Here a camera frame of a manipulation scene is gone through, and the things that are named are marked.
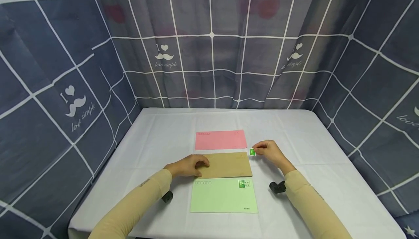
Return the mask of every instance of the black object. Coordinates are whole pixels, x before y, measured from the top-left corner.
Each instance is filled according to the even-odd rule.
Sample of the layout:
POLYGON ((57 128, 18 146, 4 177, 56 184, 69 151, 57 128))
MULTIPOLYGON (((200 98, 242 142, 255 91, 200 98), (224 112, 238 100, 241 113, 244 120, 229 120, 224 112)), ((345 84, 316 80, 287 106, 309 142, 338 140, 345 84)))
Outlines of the black object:
POLYGON ((169 203, 173 198, 173 193, 168 191, 163 197, 161 198, 165 203, 169 203))
POLYGON ((275 194, 279 194, 279 193, 285 192, 287 190, 285 181, 282 181, 279 184, 277 184, 276 182, 271 182, 269 184, 269 188, 275 194))

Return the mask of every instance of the plaid fabric backdrop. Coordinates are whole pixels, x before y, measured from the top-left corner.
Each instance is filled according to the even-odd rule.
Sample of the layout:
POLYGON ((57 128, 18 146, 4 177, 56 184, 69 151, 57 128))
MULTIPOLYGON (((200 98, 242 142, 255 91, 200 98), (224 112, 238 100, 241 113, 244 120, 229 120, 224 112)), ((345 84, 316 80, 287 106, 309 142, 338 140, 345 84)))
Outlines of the plaid fabric backdrop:
POLYGON ((0 0, 0 237, 67 238, 143 107, 314 111, 419 232, 418 0, 0 0))

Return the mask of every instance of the pink envelope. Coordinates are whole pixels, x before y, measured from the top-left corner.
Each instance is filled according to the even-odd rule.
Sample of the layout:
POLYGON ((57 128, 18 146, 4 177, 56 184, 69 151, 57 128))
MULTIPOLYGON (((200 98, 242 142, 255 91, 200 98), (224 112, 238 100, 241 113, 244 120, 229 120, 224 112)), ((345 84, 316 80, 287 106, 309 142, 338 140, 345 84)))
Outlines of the pink envelope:
POLYGON ((218 150, 247 148, 243 130, 197 132, 195 150, 218 150))

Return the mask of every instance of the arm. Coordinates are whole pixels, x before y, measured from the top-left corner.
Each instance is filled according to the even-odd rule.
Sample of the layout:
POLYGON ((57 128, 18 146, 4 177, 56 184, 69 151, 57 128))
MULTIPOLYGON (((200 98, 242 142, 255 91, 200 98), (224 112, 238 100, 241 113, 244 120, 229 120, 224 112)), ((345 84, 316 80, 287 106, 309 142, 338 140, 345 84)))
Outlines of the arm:
POLYGON ((315 239, 352 238, 330 206, 284 156, 273 140, 256 143, 253 148, 256 153, 263 154, 273 162, 284 174, 287 196, 315 239))
POLYGON ((147 209, 165 195, 176 176, 202 176, 197 164, 209 166, 203 155, 190 155, 168 164, 129 192, 94 227, 88 239, 125 239, 147 209))

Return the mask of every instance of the mustache logo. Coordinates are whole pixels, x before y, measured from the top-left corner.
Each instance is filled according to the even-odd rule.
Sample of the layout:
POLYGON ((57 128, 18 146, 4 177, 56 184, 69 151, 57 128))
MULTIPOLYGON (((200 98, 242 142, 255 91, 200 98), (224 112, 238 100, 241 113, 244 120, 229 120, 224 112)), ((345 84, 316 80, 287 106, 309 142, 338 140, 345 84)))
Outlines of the mustache logo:
POLYGON ((78 107, 82 107, 84 106, 84 104, 86 103, 86 96, 84 96, 83 98, 77 98, 74 100, 74 102, 72 104, 70 104, 70 113, 66 114, 66 116, 68 117, 74 117, 74 115, 76 114, 76 109, 78 107))
POLYGON ((168 54, 158 54, 157 56, 154 56, 154 57, 156 57, 156 59, 159 59, 159 60, 161 60, 161 59, 165 59, 165 60, 171 60, 172 58, 173 58, 173 56, 174 55, 168 55, 168 54))
POLYGON ((289 61, 290 59, 298 59, 301 56, 303 56, 303 55, 302 54, 300 55, 300 54, 298 54, 298 52, 295 52, 295 53, 291 54, 291 56, 289 58, 287 57, 287 61, 289 61))

